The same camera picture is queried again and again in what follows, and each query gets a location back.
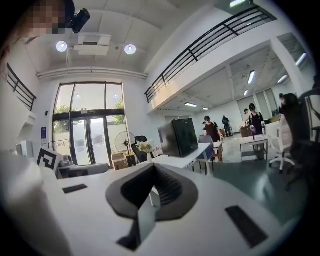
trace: black railing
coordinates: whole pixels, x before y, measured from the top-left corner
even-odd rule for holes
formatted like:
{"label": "black railing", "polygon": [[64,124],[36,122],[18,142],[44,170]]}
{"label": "black railing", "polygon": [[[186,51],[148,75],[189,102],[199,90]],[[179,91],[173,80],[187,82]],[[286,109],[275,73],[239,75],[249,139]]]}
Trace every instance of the black railing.
{"label": "black railing", "polygon": [[201,58],[231,39],[265,23],[276,20],[274,16],[259,6],[242,11],[221,22],[194,41],[159,75],[144,93],[148,103],[178,74],[198,62]]}
{"label": "black railing", "polygon": [[35,99],[37,98],[25,85],[16,73],[12,70],[9,64],[7,64],[8,68],[8,77],[7,82],[13,88],[13,92],[17,96],[17,98],[22,101],[22,103],[26,106],[26,108],[32,111],[32,107],[34,106]]}

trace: gray floor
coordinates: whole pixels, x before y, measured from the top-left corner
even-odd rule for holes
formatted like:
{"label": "gray floor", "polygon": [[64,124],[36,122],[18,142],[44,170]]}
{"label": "gray floor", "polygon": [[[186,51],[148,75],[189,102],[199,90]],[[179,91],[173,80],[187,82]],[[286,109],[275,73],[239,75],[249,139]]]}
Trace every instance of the gray floor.
{"label": "gray floor", "polygon": [[[255,157],[253,157],[250,161],[240,163],[239,137],[240,135],[236,134],[224,140],[223,163],[219,163],[216,159],[213,172],[214,178],[226,181],[247,194],[258,204],[273,213],[282,225],[300,217],[303,214],[308,196],[305,180],[299,180],[292,185],[289,192],[285,191],[286,184],[294,178],[295,173],[287,175],[286,169],[289,164],[285,164],[283,174],[279,174],[279,163],[274,163],[272,167],[269,167],[269,161],[277,154],[271,147],[268,148],[268,161],[255,161]],[[204,163],[201,165],[202,168],[200,168],[199,163],[196,163],[194,171],[205,174],[205,165]],[[154,216],[156,210],[152,206],[150,198],[148,198],[139,211],[142,241],[155,225]]]}

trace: standing fan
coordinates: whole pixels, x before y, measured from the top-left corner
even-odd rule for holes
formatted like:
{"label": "standing fan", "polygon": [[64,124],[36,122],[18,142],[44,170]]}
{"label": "standing fan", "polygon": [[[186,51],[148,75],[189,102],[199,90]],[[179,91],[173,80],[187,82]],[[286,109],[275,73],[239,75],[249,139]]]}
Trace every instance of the standing fan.
{"label": "standing fan", "polygon": [[116,150],[123,155],[130,156],[133,151],[131,145],[136,143],[136,138],[133,133],[128,131],[120,132],[117,137],[115,137],[114,144]]}

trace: white office chair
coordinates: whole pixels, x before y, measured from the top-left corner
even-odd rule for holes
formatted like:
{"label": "white office chair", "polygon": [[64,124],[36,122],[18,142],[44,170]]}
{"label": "white office chair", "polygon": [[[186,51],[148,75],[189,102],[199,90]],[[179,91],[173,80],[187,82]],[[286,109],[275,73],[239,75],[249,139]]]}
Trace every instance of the white office chair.
{"label": "white office chair", "polygon": [[271,146],[278,152],[278,155],[275,157],[275,159],[270,161],[269,167],[271,167],[272,163],[274,162],[280,162],[280,173],[282,173],[284,168],[284,162],[288,162],[294,166],[295,163],[291,159],[285,157],[285,153],[289,152],[293,140],[290,127],[284,115],[280,119],[279,137],[269,137],[271,138]]}

